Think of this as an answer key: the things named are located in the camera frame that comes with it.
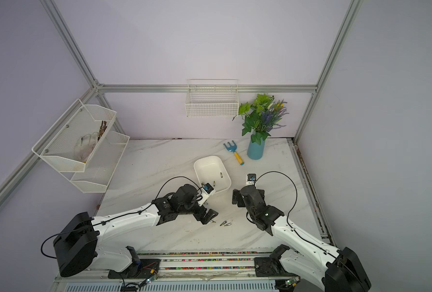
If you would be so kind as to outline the white plastic storage box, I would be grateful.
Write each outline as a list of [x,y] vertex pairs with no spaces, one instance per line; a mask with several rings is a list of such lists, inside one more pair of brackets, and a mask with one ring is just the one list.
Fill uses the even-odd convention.
[[210,183],[214,187],[212,195],[227,191],[232,184],[223,161],[218,156],[200,158],[194,163],[194,170],[200,184]]

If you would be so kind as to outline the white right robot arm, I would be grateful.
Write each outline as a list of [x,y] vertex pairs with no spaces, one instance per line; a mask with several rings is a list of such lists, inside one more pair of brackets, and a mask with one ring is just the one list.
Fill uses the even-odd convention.
[[233,204],[246,209],[248,220],[282,243],[265,263],[262,277],[295,274],[324,292],[368,292],[372,285],[357,254],[350,248],[327,244],[265,202],[264,191],[254,185],[233,190]]

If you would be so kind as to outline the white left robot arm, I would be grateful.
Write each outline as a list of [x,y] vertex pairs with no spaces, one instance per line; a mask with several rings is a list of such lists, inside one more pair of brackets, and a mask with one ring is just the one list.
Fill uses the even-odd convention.
[[214,192],[209,183],[198,189],[185,184],[176,192],[127,212],[97,217],[87,212],[75,215],[61,232],[54,235],[53,247],[60,276],[71,277],[87,269],[137,270],[139,257],[135,249],[110,242],[139,229],[174,221],[179,215],[193,215],[196,221],[207,225],[218,215],[204,206]]

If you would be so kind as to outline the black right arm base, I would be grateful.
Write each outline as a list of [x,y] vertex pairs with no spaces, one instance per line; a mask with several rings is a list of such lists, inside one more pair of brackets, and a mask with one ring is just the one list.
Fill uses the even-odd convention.
[[281,265],[281,256],[290,250],[287,245],[279,245],[268,257],[256,257],[254,259],[255,274],[257,277],[288,277],[297,276],[289,273]]

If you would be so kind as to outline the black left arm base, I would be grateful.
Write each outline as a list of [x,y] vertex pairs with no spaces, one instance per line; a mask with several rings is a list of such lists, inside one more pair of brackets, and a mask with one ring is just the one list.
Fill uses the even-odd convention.
[[160,259],[140,259],[132,246],[126,247],[132,258],[131,264],[122,272],[110,270],[109,279],[144,279],[151,280],[160,269]]

